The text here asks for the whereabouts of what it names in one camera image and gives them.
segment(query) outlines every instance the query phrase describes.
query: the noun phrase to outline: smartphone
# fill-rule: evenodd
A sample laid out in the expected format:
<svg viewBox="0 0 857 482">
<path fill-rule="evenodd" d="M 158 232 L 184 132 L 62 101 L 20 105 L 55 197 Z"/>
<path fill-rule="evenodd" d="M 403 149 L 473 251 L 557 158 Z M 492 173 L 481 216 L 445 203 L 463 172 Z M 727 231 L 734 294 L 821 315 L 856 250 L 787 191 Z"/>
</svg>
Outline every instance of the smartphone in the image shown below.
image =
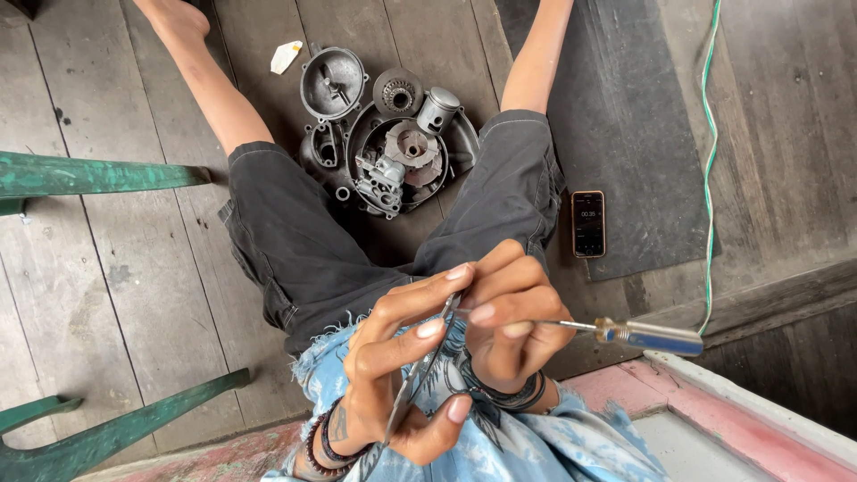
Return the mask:
<svg viewBox="0 0 857 482">
<path fill-rule="evenodd" d="M 572 194 L 572 229 L 574 255 L 597 258 L 607 251 L 604 233 L 604 193 L 600 190 L 578 191 Z"/>
</svg>

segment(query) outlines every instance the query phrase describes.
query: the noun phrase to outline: screwdriver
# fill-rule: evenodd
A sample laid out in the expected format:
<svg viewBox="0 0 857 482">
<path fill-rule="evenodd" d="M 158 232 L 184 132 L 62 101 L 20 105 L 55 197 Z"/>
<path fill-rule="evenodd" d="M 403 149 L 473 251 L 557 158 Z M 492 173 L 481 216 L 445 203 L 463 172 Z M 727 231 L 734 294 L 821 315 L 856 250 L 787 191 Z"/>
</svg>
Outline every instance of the screwdriver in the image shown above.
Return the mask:
<svg viewBox="0 0 857 482">
<path fill-rule="evenodd" d="M 455 310 L 466 315 L 470 310 Z M 595 324 L 549 320 L 536 320 L 537 323 L 549 323 L 590 331 L 601 343 L 617 343 L 633 346 L 640 350 L 656 350 L 684 357 L 695 357 L 702 353 L 702 336 L 689 329 L 662 327 L 641 322 L 615 322 L 610 318 L 597 318 Z"/>
</svg>

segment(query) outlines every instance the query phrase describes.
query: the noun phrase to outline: dark gray shorts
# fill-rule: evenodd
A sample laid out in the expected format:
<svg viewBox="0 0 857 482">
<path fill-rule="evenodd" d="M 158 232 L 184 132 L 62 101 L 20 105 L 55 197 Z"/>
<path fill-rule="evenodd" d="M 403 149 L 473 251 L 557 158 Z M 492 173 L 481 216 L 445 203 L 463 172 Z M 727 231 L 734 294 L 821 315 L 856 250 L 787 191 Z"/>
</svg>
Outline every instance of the dark gray shorts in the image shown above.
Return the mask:
<svg viewBox="0 0 857 482">
<path fill-rule="evenodd" d="M 517 239 L 544 265 L 565 189 L 547 118 L 505 111 L 480 139 L 476 164 L 420 246 L 413 276 L 372 264 L 331 215 L 335 201 L 283 148 L 251 142 L 232 153 L 231 200 L 220 218 L 232 254 L 262 290 L 265 321 L 289 335 L 288 353 L 347 322 L 347 310 L 367 313 L 391 288 L 479 260 L 503 239 Z"/>
</svg>

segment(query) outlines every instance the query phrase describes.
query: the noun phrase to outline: hand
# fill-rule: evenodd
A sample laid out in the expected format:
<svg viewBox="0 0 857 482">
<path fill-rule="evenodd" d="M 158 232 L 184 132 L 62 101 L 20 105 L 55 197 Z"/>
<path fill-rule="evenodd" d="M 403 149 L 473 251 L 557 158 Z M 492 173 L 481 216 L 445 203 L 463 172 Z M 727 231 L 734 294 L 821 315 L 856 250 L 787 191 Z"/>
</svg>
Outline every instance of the hand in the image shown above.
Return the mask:
<svg viewBox="0 0 857 482">
<path fill-rule="evenodd" d="M 443 338 L 445 323 L 435 318 L 393 336 L 402 326 L 436 315 L 449 295 L 470 284 L 474 272 L 474 263 L 463 264 L 393 288 L 360 323 L 348 342 L 344 361 L 350 383 L 340 402 L 342 409 L 335 412 L 329 426 L 334 452 L 354 454 L 368 443 L 384 440 L 402 383 L 402 366 L 431 352 Z M 418 465 L 428 464 L 456 444 L 470 404 L 468 395 L 454 395 L 438 408 L 431 421 L 418 407 L 411 407 L 392 435 L 390 448 Z"/>
<path fill-rule="evenodd" d="M 572 318 L 550 285 L 542 264 L 526 256 L 521 244 L 513 239 L 498 244 L 476 264 L 472 287 L 459 308 L 473 309 L 464 340 L 472 356 L 474 375 L 502 393 L 518 393 L 527 378 L 575 333 L 573 329 L 531 321 Z M 558 395 L 551 396 L 558 402 Z"/>
</svg>

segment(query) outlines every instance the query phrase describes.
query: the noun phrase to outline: green wire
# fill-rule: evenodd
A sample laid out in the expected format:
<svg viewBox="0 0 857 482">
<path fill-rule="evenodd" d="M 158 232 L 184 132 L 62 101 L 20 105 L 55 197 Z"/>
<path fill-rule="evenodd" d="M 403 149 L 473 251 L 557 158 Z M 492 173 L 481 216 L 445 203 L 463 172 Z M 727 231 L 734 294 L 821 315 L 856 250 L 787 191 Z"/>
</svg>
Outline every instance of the green wire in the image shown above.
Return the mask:
<svg viewBox="0 0 857 482">
<path fill-rule="evenodd" d="M 708 328 L 708 321 L 711 319 L 711 257 L 714 250 L 714 208 L 711 206 L 711 189 L 708 184 L 709 173 L 711 166 L 714 165 L 714 158 L 717 154 L 717 124 L 711 116 L 711 107 L 708 105 L 708 96 L 705 88 L 708 87 L 708 71 L 711 68 L 711 58 L 714 56 L 714 40 L 717 36 L 717 29 L 720 27 L 720 0 L 714 3 L 714 15 L 711 19 L 711 36 L 708 44 L 708 57 L 705 59 L 705 67 L 702 71 L 702 104 L 705 109 L 705 117 L 708 119 L 708 126 L 711 129 L 713 140 L 711 143 L 711 153 L 708 156 L 708 165 L 705 167 L 705 208 L 708 210 L 708 245 L 705 250 L 705 319 L 702 326 L 699 328 L 699 334 L 705 333 Z"/>
</svg>

